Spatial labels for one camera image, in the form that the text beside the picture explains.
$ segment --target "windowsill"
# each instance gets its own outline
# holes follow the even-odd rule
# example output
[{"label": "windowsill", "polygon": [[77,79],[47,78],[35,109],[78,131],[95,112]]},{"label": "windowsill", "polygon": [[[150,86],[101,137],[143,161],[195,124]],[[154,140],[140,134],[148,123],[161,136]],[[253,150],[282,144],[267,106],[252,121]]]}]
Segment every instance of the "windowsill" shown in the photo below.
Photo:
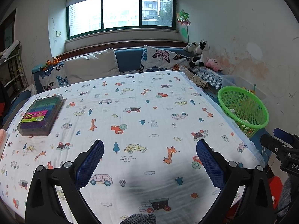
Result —
[{"label": "windowsill", "polygon": [[86,39],[86,38],[91,38],[91,37],[95,37],[95,36],[99,36],[99,35],[106,35],[106,34],[115,34],[115,33],[121,33],[121,32],[145,32],[145,31],[150,31],[150,32],[170,32],[170,33],[178,33],[179,31],[177,30],[173,30],[173,29],[153,29],[153,28],[135,28],[135,29],[115,29],[115,30],[109,30],[109,31],[103,31],[103,32],[97,32],[97,33],[93,33],[93,34],[89,34],[89,35],[83,35],[77,38],[73,38],[73,39],[69,39],[66,40],[65,43],[70,43],[73,41],[77,41],[77,40],[82,40],[82,39]]},{"label": "windowsill", "polygon": [[167,40],[179,41],[179,32],[172,29],[133,28],[116,29],[83,35],[65,42],[65,51],[119,41]]}]

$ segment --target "window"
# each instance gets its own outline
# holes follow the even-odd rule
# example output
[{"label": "window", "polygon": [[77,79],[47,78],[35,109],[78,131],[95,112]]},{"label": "window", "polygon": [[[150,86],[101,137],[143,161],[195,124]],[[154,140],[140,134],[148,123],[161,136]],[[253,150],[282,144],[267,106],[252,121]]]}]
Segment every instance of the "window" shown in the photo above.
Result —
[{"label": "window", "polygon": [[68,38],[123,28],[175,29],[176,0],[86,0],[67,7]]}]

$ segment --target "plastic box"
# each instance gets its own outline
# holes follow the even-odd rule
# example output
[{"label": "plastic box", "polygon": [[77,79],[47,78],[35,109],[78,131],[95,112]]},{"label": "plastic box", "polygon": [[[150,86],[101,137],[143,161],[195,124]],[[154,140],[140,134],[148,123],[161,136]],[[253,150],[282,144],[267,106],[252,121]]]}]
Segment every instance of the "plastic box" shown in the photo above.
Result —
[{"label": "plastic box", "polygon": [[[248,81],[238,76],[222,75],[221,88],[226,86],[245,87],[246,90],[253,90],[253,85]],[[265,104],[267,102],[266,95],[255,87],[255,95]]]},{"label": "plastic box", "polygon": [[20,134],[48,136],[63,103],[62,95],[35,100],[17,127]]}]

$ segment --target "pink plush toy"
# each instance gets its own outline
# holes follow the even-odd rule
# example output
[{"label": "pink plush toy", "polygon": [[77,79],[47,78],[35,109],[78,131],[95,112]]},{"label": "pink plush toy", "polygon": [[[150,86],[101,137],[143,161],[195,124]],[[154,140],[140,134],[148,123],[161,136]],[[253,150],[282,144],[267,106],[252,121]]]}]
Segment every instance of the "pink plush toy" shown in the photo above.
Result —
[{"label": "pink plush toy", "polygon": [[216,59],[210,59],[207,57],[206,67],[210,67],[213,71],[220,71],[221,65]]}]

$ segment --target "butterfly pillow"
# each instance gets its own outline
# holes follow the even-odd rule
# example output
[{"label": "butterfly pillow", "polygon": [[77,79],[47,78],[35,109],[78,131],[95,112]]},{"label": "butterfly pillow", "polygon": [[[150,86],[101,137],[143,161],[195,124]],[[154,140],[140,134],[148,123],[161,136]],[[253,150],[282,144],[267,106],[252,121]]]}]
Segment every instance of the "butterfly pillow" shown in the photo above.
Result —
[{"label": "butterfly pillow", "polygon": [[67,86],[68,78],[65,74],[64,64],[60,63],[57,66],[42,72],[39,76],[39,81],[45,91]]},{"label": "butterfly pillow", "polygon": [[140,70],[143,72],[176,71],[180,66],[188,65],[187,59],[187,56],[145,45],[143,47]]}]

